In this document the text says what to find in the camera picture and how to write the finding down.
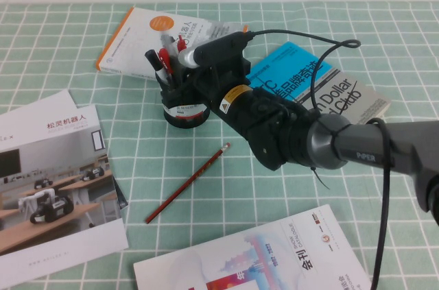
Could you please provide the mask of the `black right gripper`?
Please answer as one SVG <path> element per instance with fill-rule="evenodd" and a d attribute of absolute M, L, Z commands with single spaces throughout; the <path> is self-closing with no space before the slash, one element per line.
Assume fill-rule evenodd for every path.
<path fill-rule="evenodd" d="M 250 62 L 245 58 L 234 58 L 212 67 L 180 67 L 177 80 L 193 80 L 193 85 L 162 86 L 162 103 L 165 106 L 194 105 L 200 94 L 207 107 L 238 134 L 260 136 L 261 95 L 250 87 L 246 78 L 249 72 Z"/>

